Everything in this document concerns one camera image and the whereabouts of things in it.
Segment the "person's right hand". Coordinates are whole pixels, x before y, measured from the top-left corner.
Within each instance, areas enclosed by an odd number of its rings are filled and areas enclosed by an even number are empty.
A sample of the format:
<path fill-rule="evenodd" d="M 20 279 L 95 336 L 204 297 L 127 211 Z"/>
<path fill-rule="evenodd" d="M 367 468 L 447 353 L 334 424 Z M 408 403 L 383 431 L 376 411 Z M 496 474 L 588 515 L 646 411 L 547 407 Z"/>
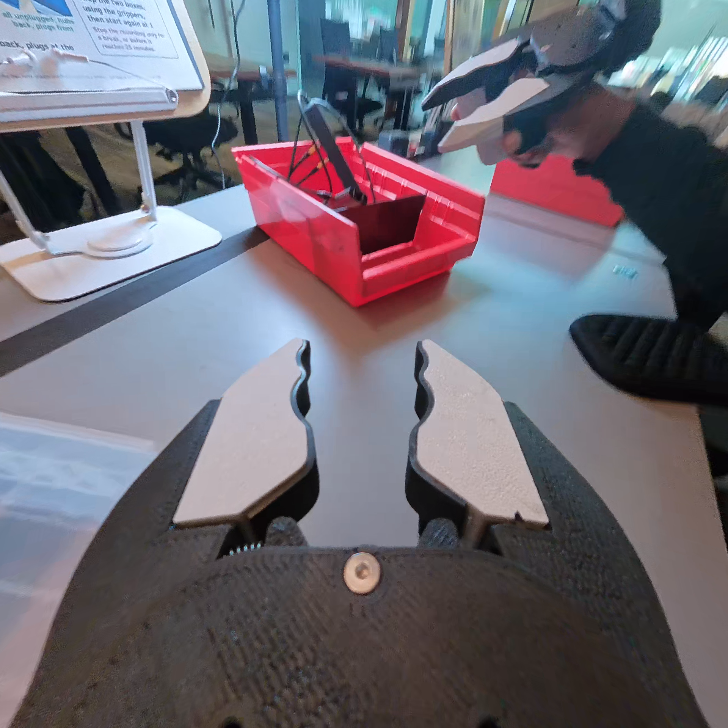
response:
<path fill-rule="evenodd" d="M 631 110 L 630 101 L 593 84 L 565 111 L 549 119 L 548 150 L 569 159 L 594 162 L 617 137 Z"/>

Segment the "black office chair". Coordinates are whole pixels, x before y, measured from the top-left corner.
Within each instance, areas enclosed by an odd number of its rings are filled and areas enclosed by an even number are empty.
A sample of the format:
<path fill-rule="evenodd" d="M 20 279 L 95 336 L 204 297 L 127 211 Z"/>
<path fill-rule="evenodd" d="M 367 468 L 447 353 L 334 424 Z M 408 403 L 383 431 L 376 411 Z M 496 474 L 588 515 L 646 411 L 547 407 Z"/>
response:
<path fill-rule="evenodd" d="M 197 190 L 200 181 L 218 190 L 233 186 L 217 155 L 218 143 L 233 141 L 237 136 L 237 126 L 231 119 L 204 110 L 190 117 L 145 122 L 143 126 L 147 144 L 159 148 L 158 156 L 169 162 L 181 160 L 180 167 L 155 177 L 155 186 L 177 188 L 181 202 Z"/>
<path fill-rule="evenodd" d="M 324 55 L 350 58 L 352 46 L 349 24 L 323 18 L 320 27 Z M 362 93 L 359 93 L 357 71 L 346 66 L 325 63 L 323 100 L 346 117 L 352 130 L 359 132 L 364 129 L 365 118 L 383 107 L 381 101 L 367 96 L 368 82 L 368 79 L 363 82 Z"/>

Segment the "grey metal post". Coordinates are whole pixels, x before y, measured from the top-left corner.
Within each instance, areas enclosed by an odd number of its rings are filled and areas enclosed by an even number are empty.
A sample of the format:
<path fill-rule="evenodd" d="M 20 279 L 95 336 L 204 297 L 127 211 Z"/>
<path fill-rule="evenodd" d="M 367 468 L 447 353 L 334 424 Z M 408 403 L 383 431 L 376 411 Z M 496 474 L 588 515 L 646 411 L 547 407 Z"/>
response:
<path fill-rule="evenodd" d="M 267 1 L 268 29 L 271 48 L 272 84 L 276 128 L 279 142 L 289 139 L 287 121 L 287 80 L 283 52 L 280 1 Z"/>

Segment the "black mesh cushion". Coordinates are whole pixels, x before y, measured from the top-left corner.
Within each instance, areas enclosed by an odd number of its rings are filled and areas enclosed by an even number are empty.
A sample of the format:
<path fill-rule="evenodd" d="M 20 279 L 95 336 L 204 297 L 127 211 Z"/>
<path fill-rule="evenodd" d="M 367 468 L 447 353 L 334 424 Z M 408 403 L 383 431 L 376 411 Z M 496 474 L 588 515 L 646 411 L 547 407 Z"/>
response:
<path fill-rule="evenodd" d="M 590 369 L 637 397 L 727 407 L 727 351 L 691 323 L 617 314 L 588 314 L 569 334 Z"/>

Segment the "brown office desk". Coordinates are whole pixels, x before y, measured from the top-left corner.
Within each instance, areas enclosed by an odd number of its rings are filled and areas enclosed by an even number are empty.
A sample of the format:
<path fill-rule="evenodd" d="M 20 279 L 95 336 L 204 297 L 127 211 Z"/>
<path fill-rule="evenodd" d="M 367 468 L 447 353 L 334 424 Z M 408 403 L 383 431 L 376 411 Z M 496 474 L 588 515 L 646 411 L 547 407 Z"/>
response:
<path fill-rule="evenodd" d="M 387 63 L 384 60 L 364 58 L 350 58 L 341 55 L 319 54 L 314 61 L 325 67 L 343 68 L 356 78 L 382 78 L 388 85 L 388 91 L 395 96 L 401 96 L 398 101 L 394 119 L 396 130 L 409 131 L 411 112 L 414 107 L 416 95 L 426 93 L 433 77 L 441 76 L 441 70 L 433 67 L 432 63 L 419 63 L 414 66 L 405 63 Z"/>

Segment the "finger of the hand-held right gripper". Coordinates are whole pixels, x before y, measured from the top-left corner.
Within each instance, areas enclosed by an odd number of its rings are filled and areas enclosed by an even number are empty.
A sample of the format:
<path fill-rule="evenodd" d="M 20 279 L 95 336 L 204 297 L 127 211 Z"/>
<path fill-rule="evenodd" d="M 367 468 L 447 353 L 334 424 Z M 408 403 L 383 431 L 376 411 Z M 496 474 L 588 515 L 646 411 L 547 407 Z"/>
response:
<path fill-rule="evenodd" d="M 499 102 L 503 112 L 519 112 L 536 105 L 536 50 L 532 38 L 517 35 L 491 45 L 472 56 L 444 76 L 422 100 L 422 110 L 429 111 L 454 101 L 461 112 L 474 112 L 492 104 L 511 85 L 524 85 L 507 93 Z"/>
<path fill-rule="evenodd" d="M 508 85 L 489 102 L 483 89 L 457 98 L 454 106 L 457 119 L 438 144 L 438 151 L 445 154 L 475 147 L 485 166 L 497 165 L 506 157 L 503 145 L 506 116 L 548 88 L 544 79 L 526 77 Z"/>

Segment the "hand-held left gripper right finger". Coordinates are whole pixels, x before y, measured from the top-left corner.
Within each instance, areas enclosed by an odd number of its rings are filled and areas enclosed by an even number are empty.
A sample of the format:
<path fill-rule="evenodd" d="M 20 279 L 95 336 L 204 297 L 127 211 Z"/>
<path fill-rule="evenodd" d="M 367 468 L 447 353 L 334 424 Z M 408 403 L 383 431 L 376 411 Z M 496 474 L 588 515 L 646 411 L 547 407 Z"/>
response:
<path fill-rule="evenodd" d="M 434 341 L 416 344 L 406 499 L 423 537 L 449 521 L 460 542 L 479 545 L 492 526 L 551 529 L 545 505 L 496 389 Z"/>

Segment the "large red tote white label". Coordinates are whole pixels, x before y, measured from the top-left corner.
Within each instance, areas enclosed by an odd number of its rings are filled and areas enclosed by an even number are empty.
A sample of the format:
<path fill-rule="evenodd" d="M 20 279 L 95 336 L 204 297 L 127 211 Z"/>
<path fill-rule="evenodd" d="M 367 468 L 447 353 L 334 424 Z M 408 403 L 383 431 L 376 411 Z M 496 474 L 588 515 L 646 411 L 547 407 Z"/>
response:
<path fill-rule="evenodd" d="M 535 169 L 505 159 L 496 165 L 490 193 L 585 223 L 613 229 L 624 220 L 599 180 L 578 176 L 572 160 L 551 155 Z"/>

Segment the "small red plastic bin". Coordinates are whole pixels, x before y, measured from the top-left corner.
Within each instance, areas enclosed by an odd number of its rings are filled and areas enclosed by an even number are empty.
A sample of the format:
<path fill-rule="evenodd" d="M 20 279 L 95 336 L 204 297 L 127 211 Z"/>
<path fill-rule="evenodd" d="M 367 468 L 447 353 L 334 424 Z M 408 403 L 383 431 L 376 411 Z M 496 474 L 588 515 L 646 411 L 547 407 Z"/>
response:
<path fill-rule="evenodd" d="M 331 198 L 287 182 L 293 142 L 232 149 L 257 226 L 316 278 L 359 307 L 473 254 L 485 195 L 370 143 L 337 143 L 368 205 L 343 191 L 330 163 Z"/>

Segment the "clear plastic bin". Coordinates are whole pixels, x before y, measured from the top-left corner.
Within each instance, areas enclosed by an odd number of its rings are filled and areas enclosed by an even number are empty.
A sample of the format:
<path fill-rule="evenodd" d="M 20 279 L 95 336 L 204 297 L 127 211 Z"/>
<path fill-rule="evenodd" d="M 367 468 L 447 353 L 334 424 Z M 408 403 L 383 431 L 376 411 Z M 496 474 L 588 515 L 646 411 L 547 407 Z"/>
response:
<path fill-rule="evenodd" d="M 2 630 L 41 604 L 53 611 L 81 556 L 154 443 L 2 414 Z"/>

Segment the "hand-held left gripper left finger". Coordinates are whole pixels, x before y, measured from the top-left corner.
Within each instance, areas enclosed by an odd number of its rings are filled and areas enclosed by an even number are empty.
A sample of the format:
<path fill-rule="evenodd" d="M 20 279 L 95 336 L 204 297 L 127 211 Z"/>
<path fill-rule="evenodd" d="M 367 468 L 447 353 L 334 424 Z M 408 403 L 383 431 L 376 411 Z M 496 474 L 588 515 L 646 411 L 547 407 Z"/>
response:
<path fill-rule="evenodd" d="M 292 339 L 223 394 L 173 516 L 174 526 L 299 522 L 319 495 L 310 409 L 311 345 Z"/>

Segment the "white document stand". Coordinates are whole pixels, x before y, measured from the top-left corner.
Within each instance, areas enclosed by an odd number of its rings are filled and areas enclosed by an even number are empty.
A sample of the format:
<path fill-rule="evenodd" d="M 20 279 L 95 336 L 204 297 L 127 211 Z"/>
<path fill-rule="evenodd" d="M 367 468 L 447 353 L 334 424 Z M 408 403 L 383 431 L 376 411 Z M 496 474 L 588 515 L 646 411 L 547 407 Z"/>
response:
<path fill-rule="evenodd" d="M 2 246 L 2 271 L 38 301 L 73 301 L 210 250 L 221 233 L 181 212 L 158 205 L 146 132 L 130 123 L 142 183 L 137 211 L 56 232 L 35 229 L 5 176 L 2 195 L 25 235 Z"/>

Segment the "black divider panel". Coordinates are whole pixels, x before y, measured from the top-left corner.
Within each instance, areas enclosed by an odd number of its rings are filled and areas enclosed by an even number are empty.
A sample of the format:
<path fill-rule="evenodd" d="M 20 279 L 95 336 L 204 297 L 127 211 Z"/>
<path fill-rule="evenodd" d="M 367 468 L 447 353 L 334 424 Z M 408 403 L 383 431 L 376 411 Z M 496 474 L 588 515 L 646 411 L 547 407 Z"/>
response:
<path fill-rule="evenodd" d="M 352 134 L 346 118 L 323 98 L 308 98 L 300 94 L 298 96 L 298 104 L 301 117 L 312 141 L 317 141 L 320 148 L 325 152 L 325 160 L 333 167 L 334 172 L 341 181 L 343 191 L 348 193 L 355 202 L 361 205 L 368 205 L 369 198 L 359 186 L 349 163 L 337 143 L 334 132 L 332 132 L 325 114 L 328 114 L 335 121 L 340 122 L 344 130 Z"/>

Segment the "person's right forearm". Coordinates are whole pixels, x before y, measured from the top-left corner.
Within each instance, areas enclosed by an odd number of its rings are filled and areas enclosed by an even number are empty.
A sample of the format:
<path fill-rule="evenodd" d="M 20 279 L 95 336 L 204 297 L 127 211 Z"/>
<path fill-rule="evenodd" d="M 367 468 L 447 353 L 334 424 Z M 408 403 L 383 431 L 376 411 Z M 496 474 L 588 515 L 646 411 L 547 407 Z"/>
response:
<path fill-rule="evenodd" d="M 696 127 L 637 104 L 579 176 L 599 180 L 664 256 L 678 319 L 708 331 L 727 310 L 727 156 Z"/>

